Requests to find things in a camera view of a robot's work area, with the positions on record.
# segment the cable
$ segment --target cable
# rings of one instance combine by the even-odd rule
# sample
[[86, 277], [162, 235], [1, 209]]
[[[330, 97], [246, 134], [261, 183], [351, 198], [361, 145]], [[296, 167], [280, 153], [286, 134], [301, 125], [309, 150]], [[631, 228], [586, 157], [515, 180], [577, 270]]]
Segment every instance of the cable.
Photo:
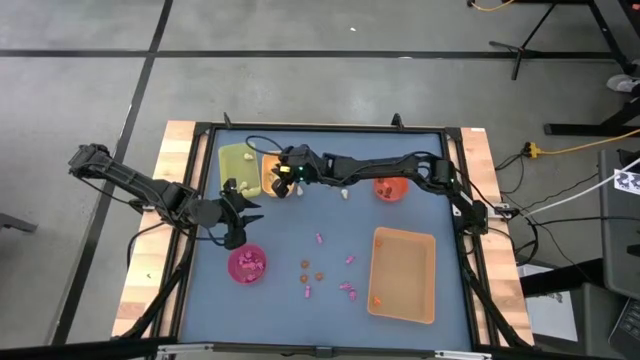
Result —
[[573, 260], [569, 259], [569, 257], [567, 255], [565, 255], [565, 253], [562, 251], [562, 249], [560, 248], [560, 245], [558, 245], [558, 242], [556, 241], [556, 238], [553, 237], [553, 233], [551, 233], [551, 231], [549, 229], [547, 229], [546, 226], [544, 225], [540, 225], [538, 224], [538, 226], [540, 226], [541, 228], [545, 229], [547, 231], [547, 233], [549, 234], [549, 236], [551, 237], [551, 241], [553, 241], [553, 243], [555, 244], [556, 248], [558, 249], [558, 252], [560, 252], [560, 255], [562, 255], [563, 258], [565, 258], [565, 260], [567, 260], [568, 262], [571, 263], [571, 265], [575, 266], [576, 269], [578, 269], [578, 271], [580, 271], [580, 273], [585, 277], [585, 279], [589, 280], [590, 283], [595, 284], [595, 282], [589, 277], [589, 275], [587, 275], [587, 273], [585, 273], [584, 271], [582, 271], [582, 269], [580, 268], [580, 266], [578, 266], [575, 262], [573, 262]]
[[264, 154], [264, 155], [273, 155], [273, 156], [278, 156], [280, 155], [280, 153], [273, 153], [273, 152], [269, 152], [269, 151], [264, 151], [264, 150], [260, 150], [257, 149], [256, 147], [254, 147], [253, 145], [251, 145], [251, 143], [249, 142], [249, 140], [251, 139], [262, 139], [266, 142], [270, 142], [271, 144], [275, 145], [275, 147], [277, 147], [280, 152], [284, 151], [284, 148], [282, 146], [280, 146], [280, 144], [278, 144], [275, 140], [268, 138], [266, 136], [262, 136], [262, 135], [249, 135], [247, 136], [246, 139], [244, 139], [244, 143], [247, 144], [247, 146], [249, 147], [249, 149], [259, 153], [259, 154]]
[[547, 200], [549, 200], [549, 199], [551, 199], [551, 198], [554, 198], [554, 197], [556, 197], [556, 196], [559, 196], [560, 194], [562, 194], [562, 193], [564, 193], [564, 192], [567, 192], [567, 191], [569, 191], [569, 190], [573, 190], [573, 189], [575, 189], [576, 187], [578, 187], [578, 186], [580, 186], [580, 185], [582, 185], [582, 184], [586, 183], [587, 181], [589, 181], [589, 180], [593, 179], [593, 178], [594, 178], [594, 177], [596, 177], [596, 176], [598, 176], [598, 173], [595, 173], [595, 174], [593, 174], [593, 175], [589, 176], [588, 178], [586, 178], [586, 179], [584, 179], [584, 180], [580, 180], [580, 181], [578, 181], [577, 183], [575, 183], [575, 184], [571, 185], [570, 187], [568, 187], [568, 188], [566, 188], [566, 189], [564, 189], [564, 190], [560, 190], [559, 192], [557, 192], [557, 193], [555, 193], [555, 194], [553, 194], [553, 195], [549, 195], [549, 196], [547, 196], [546, 198], [544, 198], [544, 199], [542, 199], [542, 200], [535, 201], [535, 202], [531, 203], [530, 205], [523, 207], [523, 208], [522, 208], [522, 210], [529, 210], [529, 208], [533, 207], [534, 205], [541, 204], [541, 203], [543, 203], [543, 202], [545, 202], [545, 201], [547, 201]]
[[482, 12], [493, 12], [493, 11], [502, 9], [503, 7], [513, 3], [514, 1], [516, 1], [516, 0], [509, 0], [508, 2], [506, 2], [506, 3], [502, 4], [502, 5], [498, 5], [498, 6], [494, 7], [494, 8], [483, 8], [483, 7], [480, 7], [480, 6], [476, 5], [476, 3], [474, 1], [472, 1], [471, 2], [471, 6], [476, 8], [476, 10], [479, 10], [479, 11], [482, 11]]
[[531, 249], [531, 253], [529, 253], [529, 256], [524, 260], [524, 261], [519, 261], [517, 262], [518, 266], [521, 265], [526, 265], [528, 263], [531, 262], [531, 260], [533, 260], [533, 258], [536, 256], [536, 254], [538, 253], [538, 249], [540, 248], [540, 240], [539, 240], [539, 236], [538, 236], [538, 230], [536, 229], [536, 227], [534, 226], [534, 223], [536, 222], [536, 219], [533, 218], [533, 216], [531, 217], [531, 219], [525, 218], [524, 215], [522, 215], [522, 212], [526, 212], [526, 210], [522, 210], [522, 206], [520, 204], [518, 204], [515, 200], [513, 200], [508, 194], [502, 194], [504, 195], [507, 199], [509, 199], [509, 201], [511, 201], [513, 204], [515, 204], [518, 207], [518, 210], [520, 210], [521, 212], [518, 214], [520, 216], [523, 216], [523, 218], [527, 221], [527, 225], [529, 225], [529, 227], [531, 228], [531, 232], [533, 232], [533, 240], [525, 243], [524, 245], [520, 246], [519, 248], [514, 248], [514, 255], [519, 255], [520, 252], [526, 248], [528, 248], [529, 246], [533, 246], [533, 249]]
[[94, 190], [97, 190], [99, 193], [104, 194], [104, 195], [106, 195], [106, 196], [110, 197], [111, 199], [113, 199], [113, 200], [115, 200], [115, 201], [117, 201], [117, 202], [119, 202], [119, 203], [122, 203], [122, 204], [125, 204], [125, 205], [131, 205], [128, 201], [124, 201], [124, 200], [122, 200], [122, 199], [118, 199], [117, 197], [115, 197], [115, 196], [113, 196], [113, 195], [111, 195], [111, 194], [106, 193], [105, 191], [103, 191], [102, 189], [100, 189], [99, 187], [97, 187], [97, 186], [93, 185], [92, 183], [88, 182], [88, 181], [87, 181], [87, 180], [85, 180], [85, 179], [80, 179], [80, 178], [78, 178], [78, 180], [82, 181], [83, 183], [85, 183], [85, 184], [89, 185], [90, 187], [92, 187]]
[[161, 221], [155, 225], [149, 226], [148, 228], [142, 229], [131, 237], [131, 239], [129, 240], [129, 245], [127, 245], [127, 269], [129, 269], [129, 265], [131, 265], [131, 255], [133, 254], [133, 244], [135, 243], [136, 239], [140, 235], [146, 233], [147, 231], [151, 231], [157, 227], [160, 227], [161, 225], [164, 225], [164, 221]]
[[494, 170], [495, 171], [500, 171], [500, 170], [504, 170], [507, 167], [509, 167], [509, 165], [511, 165], [514, 161], [518, 160], [518, 158], [523, 157], [524, 154], [523, 153], [519, 153], [519, 154], [513, 154], [508, 156], [506, 159], [504, 159], [503, 162], [500, 163], [500, 165], [497, 165]]
[[509, 241], [511, 241], [511, 246], [512, 246], [512, 247], [513, 247], [513, 249], [515, 250], [515, 248], [516, 248], [516, 243], [515, 243], [515, 242], [513, 242], [513, 238], [511, 237], [511, 235], [507, 234], [506, 232], [504, 232], [504, 231], [502, 231], [502, 230], [500, 230], [500, 229], [492, 228], [491, 226], [489, 226], [489, 230], [495, 231], [495, 232], [497, 232], [497, 233], [500, 233], [500, 234], [502, 234], [502, 235], [504, 235], [504, 236], [508, 237], [508, 238], [509, 238]]
[[493, 204], [492, 204], [489, 200], [487, 200], [487, 198], [486, 198], [486, 197], [484, 197], [484, 195], [482, 195], [482, 192], [480, 191], [480, 189], [478, 189], [478, 187], [476, 186], [476, 184], [474, 184], [474, 183], [473, 183], [473, 181], [471, 181], [471, 178], [469, 178], [469, 176], [468, 176], [467, 174], [463, 173], [463, 172], [462, 172], [462, 171], [460, 171], [460, 169], [458, 169], [458, 168], [455, 168], [455, 169], [456, 169], [456, 171], [457, 171], [460, 175], [462, 175], [465, 179], [467, 179], [467, 181], [469, 181], [469, 184], [471, 184], [471, 187], [473, 187], [473, 188], [476, 190], [476, 192], [478, 193], [478, 196], [480, 196], [480, 198], [482, 199], [482, 201], [484, 201], [484, 203], [485, 203], [487, 206], [489, 206], [490, 208], [492, 208], [492, 209], [493, 209], [493, 211], [494, 211], [496, 214], [500, 214], [500, 215], [502, 215], [502, 217], [504, 218], [504, 220], [505, 220], [505, 221], [507, 221], [507, 222], [509, 222], [509, 219], [507, 219], [507, 217], [506, 217], [502, 212], [500, 212], [500, 211], [499, 211], [495, 206], [493, 206]]
[[518, 189], [520, 189], [520, 186], [522, 185], [522, 181], [524, 180], [524, 160], [522, 158], [522, 156], [520, 156], [520, 180], [518, 180], [518, 184], [516, 185], [516, 187], [511, 190], [511, 191], [500, 191], [501, 194], [514, 194], [516, 191], [518, 191]]
[[[634, 167], [634, 166], [635, 166], [636, 164], [638, 164], [638, 163], [640, 163], [640, 157], [639, 157], [639, 158], [637, 158], [637, 159], [636, 159], [634, 162], [632, 162], [631, 164], [629, 164], [629, 165], [625, 166], [622, 170], [620, 170], [620, 172], [627, 171], [627, 170], [631, 169], [632, 167]], [[596, 185], [594, 185], [594, 186], [592, 186], [592, 187], [588, 188], [587, 190], [585, 190], [585, 191], [583, 191], [583, 192], [581, 192], [581, 193], [579, 193], [579, 194], [573, 195], [573, 196], [568, 197], [568, 198], [566, 198], [566, 199], [564, 199], [564, 200], [560, 200], [560, 201], [555, 202], [555, 203], [553, 203], [553, 204], [550, 204], [550, 205], [547, 205], [547, 206], [543, 206], [543, 207], [541, 207], [541, 208], [539, 208], [539, 209], [537, 209], [537, 210], [531, 211], [531, 212], [529, 212], [529, 214], [525, 215], [525, 217], [529, 217], [529, 216], [531, 216], [531, 215], [533, 215], [533, 214], [536, 214], [536, 213], [539, 213], [539, 212], [542, 212], [542, 211], [545, 211], [545, 210], [551, 209], [552, 207], [556, 207], [556, 206], [558, 206], [558, 205], [562, 205], [562, 204], [564, 204], [564, 203], [566, 203], [566, 202], [569, 202], [569, 201], [571, 201], [571, 200], [577, 199], [577, 198], [579, 198], [580, 196], [582, 196], [582, 195], [584, 195], [584, 194], [586, 194], [586, 193], [588, 193], [588, 192], [591, 192], [591, 191], [593, 191], [593, 190], [595, 190], [595, 189], [599, 188], [599, 187], [600, 187], [600, 186], [602, 186], [602, 185], [605, 185], [605, 184], [606, 184], [606, 183], [608, 183], [609, 181], [613, 180], [615, 177], [616, 177], [616, 173], [614, 173], [613, 175], [609, 176], [608, 178], [604, 179], [603, 181], [599, 182], [598, 184], [596, 184]]]
[[532, 158], [536, 158], [538, 154], [540, 154], [540, 155], [566, 154], [566, 153], [569, 153], [569, 152], [586, 149], [586, 148], [589, 148], [589, 147], [592, 147], [592, 146], [602, 145], [602, 144], [610, 143], [610, 142], [613, 142], [613, 141], [622, 140], [624, 138], [627, 138], [629, 136], [635, 135], [637, 133], [640, 133], [640, 129], [633, 130], [633, 131], [631, 131], [629, 133], [626, 133], [626, 134], [618, 136], [618, 137], [605, 139], [605, 140], [600, 140], [600, 141], [596, 141], [596, 142], [592, 142], [592, 143], [588, 143], [588, 144], [584, 144], [584, 145], [580, 145], [580, 146], [575, 146], [575, 147], [571, 147], [571, 148], [567, 148], [567, 149], [561, 149], [561, 150], [555, 150], [555, 151], [542, 150], [542, 149], [536, 147], [535, 143], [531, 143], [531, 153], [532, 153], [531, 157]]
[[216, 238], [215, 236], [213, 236], [213, 234], [211, 233], [211, 230], [208, 228], [205, 228], [207, 230], [207, 233], [209, 234], [209, 239], [207, 238], [198, 238], [199, 240], [211, 240], [211, 242], [213, 242], [214, 244], [218, 245], [218, 246], [224, 246], [224, 242], [225, 239], [222, 238], [222, 242], [220, 241], [220, 238]]
[[640, 218], [635, 218], [631, 216], [589, 216], [582, 218], [569, 218], [569, 219], [556, 219], [549, 220], [541, 223], [537, 223], [536, 226], [544, 226], [557, 224], [562, 222], [573, 222], [573, 221], [588, 221], [588, 220], [630, 220], [630, 221], [640, 221]]

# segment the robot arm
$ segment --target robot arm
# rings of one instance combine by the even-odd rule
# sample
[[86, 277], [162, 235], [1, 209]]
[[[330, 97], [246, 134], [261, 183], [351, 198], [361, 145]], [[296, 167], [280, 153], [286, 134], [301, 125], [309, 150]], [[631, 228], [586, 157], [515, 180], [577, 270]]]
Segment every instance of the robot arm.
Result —
[[428, 152], [414, 152], [397, 158], [356, 160], [335, 154], [316, 155], [307, 145], [289, 146], [279, 155], [280, 163], [272, 171], [278, 176], [272, 189], [284, 198], [288, 186], [296, 182], [349, 186], [360, 180], [404, 177], [424, 191], [445, 195], [460, 210], [463, 229], [470, 234], [488, 231], [485, 204], [462, 190], [451, 161]]
[[144, 207], [153, 207], [160, 218], [178, 228], [188, 229], [192, 225], [211, 228], [226, 224], [224, 247], [228, 250], [246, 242], [244, 227], [262, 218], [262, 215], [242, 216], [245, 208], [258, 208], [236, 190], [235, 179], [225, 182], [220, 199], [199, 199], [196, 190], [175, 182], [154, 180], [123, 164], [114, 161], [104, 145], [81, 145], [69, 161], [69, 172], [79, 179], [104, 179], [137, 199], [129, 204], [138, 212]]

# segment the small pink object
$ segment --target small pink object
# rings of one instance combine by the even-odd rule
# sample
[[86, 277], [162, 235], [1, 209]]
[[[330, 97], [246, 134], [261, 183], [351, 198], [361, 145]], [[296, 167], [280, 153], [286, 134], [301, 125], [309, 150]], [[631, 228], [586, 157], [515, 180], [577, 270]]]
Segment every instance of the small pink object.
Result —
[[259, 282], [267, 272], [269, 264], [264, 251], [254, 244], [245, 244], [231, 252], [227, 261], [227, 270], [231, 278], [242, 285], [253, 285]]
[[242, 264], [242, 268], [243, 269], [255, 270], [256, 269], [256, 263], [251, 262], [251, 263], [247, 263], [247, 264]]
[[351, 284], [348, 282], [340, 284], [340, 290], [349, 291], [351, 289], [353, 289], [353, 286], [351, 286]]

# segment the black stand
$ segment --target black stand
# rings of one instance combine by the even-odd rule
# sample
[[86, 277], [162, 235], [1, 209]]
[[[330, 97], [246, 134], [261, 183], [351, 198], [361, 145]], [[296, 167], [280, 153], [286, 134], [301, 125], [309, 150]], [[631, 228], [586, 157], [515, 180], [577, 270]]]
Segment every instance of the black stand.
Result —
[[575, 289], [589, 282], [604, 287], [602, 258], [520, 278], [524, 297]]
[[[517, 0], [516, 2], [527, 3], [527, 4], [533, 4], [533, 3], [542, 4], [542, 3], [549, 3], [550, 1], [549, 0]], [[622, 50], [620, 50], [618, 43], [616, 42], [615, 38], [611, 34], [609, 25], [604, 20], [604, 17], [602, 17], [602, 14], [600, 13], [600, 9], [598, 9], [598, 6], [595, 4], [593, 0], [555, 0], [552, 2], [547, 12], [545, 12], [544, 16], [542, 16], [542, 18], [540, 19], [536, 27], [533, 29], [533, 31], [531, 31], [527, 39], [524, 41], [524, 43], [522, 43], [520, 47], [499, 43], [496, 41], [489, 41], [489, 45], [491, 46], [505, 48], [510, 52], [516, 54], [515, 64], [513, 65], [513, 71], [511, 72], [511, 80], [516, 80], [518, 78], [518, 71], [520, 70], [520, 64], [522, 63], [523, 59], [553, 58], [552, 56], [547, 56], [550, 54], [545, 54], [545, 52], [543, 51], [527, 49], [527, 45], [529, 45], [529, 42], [531, 41], [531, 39], [533, 39], [533, 36], [538, 32], [538, 29], [540, 29], [540, 26], [542, 26], [542, 24], [547, 19], [547, 17], [549, 17], [549, 14], [551, 14], [551, 11], [553, 11], [553, 9], [555, 9], [556, 5], [558, 4], [588, 5], [589, 9], [591, 10], [591, 13], [593, 14], [593, 17], [598, 23], [598, 27], [600, 29], [600, 32], [602, 33], [602, 36], [604, 36], [607, 42], [607, 45], [611, 50], [611, 57], [620, 65], [620, 67], [622, 68], [622, 71], [625, 74], [631, 74], [632, 72], [635, 71], [636, 65], [630, 63], [629, 60], [627, 60], [627, 58], [622, 53]], [[601, 59], [601, 57], [598, 57], [595, 54], [578, 53], [578, 52], [573, 53], [573, 55], [577, 55], [577, 54], [579, 54], [583, 59], [588, 59], [588, 58]]]
[[640, 116], [640, 99], [624, 104], [620, 111], [598, 125], [544, 124], [544, 133], [565, 136], [620, 136], [640, 129], [638, 126], [624, 126], [636, 116]]
[[7, 228], [7, 229], [17, 229], [20, 231], [24, 231], [24, 232], [34, 232], [36, 231], [36, 228], [38, 227], [38, 225], [34, 225], [31, 223], [28, 223], [26, 221], [14, 218], [13, 216], [9, 216], [7, 214], [2, 214], [0, 213], [0, 229], [1, 228]]
[[518, 71], [520, 71], [520, 63], [522, 62], [522, 59], [525, 59], [525, 58], [533, 59], [536, 57], [536, 55], [540, 55], [540, 51], [529, 50], [527, 49], [527, 45], [529, 44], [529, 41], [533, 39], [533, 36], [536, 34], [536, 32], [538, 32], [538, 29], [540, 29], [540, 26], [542, 26], [542, 23], [547, 19], [549, 14], [551, 14], [551, 11], [553, 11], [556, 5], [558, 5], [558, 3], [554, 2], [549, 8], [549, 10], [547, 10], [547, 12], [544, 13], [544, 16], [542, 17], [542, 19], [540, 19], [540, 21], [538, 22], [538, 25], [536, 25], [536, 27], [533, 28], [533, 31], [529, 34], [529, 36], [527, 37], [527, 40], [525, 40], [524, 43], [522, 43], [522, 46], [516, 47], [513, 45], [499, 43], [497, 41], [489, 41], [489, 45], [491, 46], [502, 47], [511, 52], [516, 53], [516, 62], [515, 64], [513, 64], [513, 71], [511, 72], [511, 80], [516, 80], [518, 78]]

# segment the concrete floor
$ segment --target concrete floor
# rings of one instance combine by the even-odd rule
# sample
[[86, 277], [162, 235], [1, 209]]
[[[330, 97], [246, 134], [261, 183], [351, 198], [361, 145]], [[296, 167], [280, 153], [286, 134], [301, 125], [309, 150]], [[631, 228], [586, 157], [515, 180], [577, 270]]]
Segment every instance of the concrete floor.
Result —
[[[146, 49], [160, 0], [5, 0], [0, 48]], [[485, 0], [487, 6], [494, 1]], [[599, 1], [629, 56], [640, 46], [619, 6]], [[479, 13], [464, 1], [176, 1], [161, 49], [486, 50], [489, 40], [519, 44], [545, 6]], [[542, 50], [606, 50], [588, 9], [558, 7], [531, 43]], [[0, 347], [43, 344], [80, 250], [97, 194], [66, 174], [81, 143], [111, 148], [119, 137], [141, 59], [0, 58], [1, 212], [37, 222], [35, 234], [0, 232]], [[125, 162], [151, 173], [168, 119], [387, 124], [487, 128], [494, 162], [525, 141], [545, 149], [594, 139], [546, 137], [546, 122], [597, 123], [628, 100], [605, 87], [610, 62], [530, 61], [517, 82], [509, 61], [401, 59], [158, 59]], [[627, 140], [634, 148], [638, 140]], [[597, 150], [527, 160], [513, 199], [528, 204], [595, 172]], [[499, 174], [511, 189], [518, 165]], [[585, 196], [538, 220], [598, 213]], [[113, 204], [70, 334], [107, 339], [125, 277], [126, 241], [139, 216]], [[530, 240], [522, 222], [516, 243]], [[558, 224], [574, 261], [601, 253], [599, 224]], [[541, 236], [538, 258], [567, 264]], [[230, 358], [243, 358], [233, 355]]]

